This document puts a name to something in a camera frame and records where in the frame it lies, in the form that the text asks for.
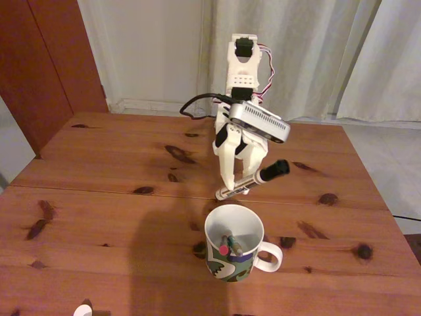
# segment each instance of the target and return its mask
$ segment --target white mug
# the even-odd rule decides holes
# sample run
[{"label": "white mug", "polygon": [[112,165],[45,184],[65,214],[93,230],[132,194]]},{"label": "white mug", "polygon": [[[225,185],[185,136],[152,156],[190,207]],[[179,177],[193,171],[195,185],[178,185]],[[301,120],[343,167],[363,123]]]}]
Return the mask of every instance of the white mug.
[{"label": "white mug", "polygon": [[[236,256],[231,250],[221,255],[219,246],[227,230],[232,232],[241,245],[243,255]],[[249,276],[253,267],[266,272],[275,272],[282,262],[282,250],[264,242],[264,227],[261,219],[252,210],[234,204],[222,205],[211,211],[205,221],[206,264],[212,275],[226,282],[237,282]],[[277,262],[265,262],[257,256],[267,251]]]}]

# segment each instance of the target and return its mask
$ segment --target black marker cap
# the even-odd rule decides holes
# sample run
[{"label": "black marker cap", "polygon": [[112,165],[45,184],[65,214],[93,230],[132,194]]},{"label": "black marker cap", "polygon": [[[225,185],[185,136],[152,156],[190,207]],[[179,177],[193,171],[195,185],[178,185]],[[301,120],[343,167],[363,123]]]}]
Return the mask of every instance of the black marker cap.
[{"label": "black marker cap", "polygon": [[289,174],[289,165],[285,159],[278,160],[273,165],[260,170],[260,177],[265,182],[285,174]]}]

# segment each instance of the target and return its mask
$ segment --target marker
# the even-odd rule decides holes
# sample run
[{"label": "marker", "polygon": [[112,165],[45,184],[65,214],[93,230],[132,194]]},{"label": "marker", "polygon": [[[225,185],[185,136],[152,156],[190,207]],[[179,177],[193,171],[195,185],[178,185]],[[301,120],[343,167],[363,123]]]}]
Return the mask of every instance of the marker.
[{"label": "marker", "polygon": [[223,235],[221,245],[219,246],[219,253],[221,255],[228,255],[229,250],[230,249],[228,248],[228,237],[226,235]]},{"label": "marker", "polygon": [[278,160],[273,165],[270,165],[267,168],[259,169],[254,174],[250,174],[245,178],[237,181],[234,184],[234,190],[229,190],[226,187],[223,187],[216,191],[215,197],[222,201],[223,199],[230,198],[238,193],[242,193],[248,189],[254,188],[264,184],[272,179],[275,179],[278,176],[283,176],[289,174],[289,165],[286,160]]},{"label": "marker", "polygon": [[228,245],[230,245],[232,251],[237,257],[243,257],[243,248],[241,248],[241,245],[238,244],[237,240],[235,240],[232,234],[228,236]]}]

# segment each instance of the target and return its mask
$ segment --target pen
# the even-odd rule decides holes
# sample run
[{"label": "pen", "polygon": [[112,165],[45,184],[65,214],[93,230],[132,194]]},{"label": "pen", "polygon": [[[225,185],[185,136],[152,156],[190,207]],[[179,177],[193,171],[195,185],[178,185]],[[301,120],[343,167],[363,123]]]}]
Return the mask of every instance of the pen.
[{"label": "pen", "polygon": [[238,193],[242,193],[260,184],[264,184],[277,176],[289,174],[289,165],[286,160],[278,160],[273,165],[267,168],[259,169],[254,174],[250,174],[245,178],[237,181],[234,184],[234,189],[231,191],[227,187],[223,187],[216,191],[215,197],[222,201],[223,199],[230,198]]}]

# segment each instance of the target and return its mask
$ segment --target white tile floor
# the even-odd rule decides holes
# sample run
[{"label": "white tile floor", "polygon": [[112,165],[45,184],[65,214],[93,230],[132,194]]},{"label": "white tile floor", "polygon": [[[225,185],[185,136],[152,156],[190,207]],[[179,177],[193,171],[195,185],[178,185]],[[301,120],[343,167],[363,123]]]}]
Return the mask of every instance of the white tile floor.
[{"label": "white tile floor", "polygon": [[[126,109],[123,113],[180,116],[168,111],[137,109]],[[421,129],[348,124],[343,128],[390,211],[421,219]],[[421,222],[396,221],[404,234],[421,234]]]}]

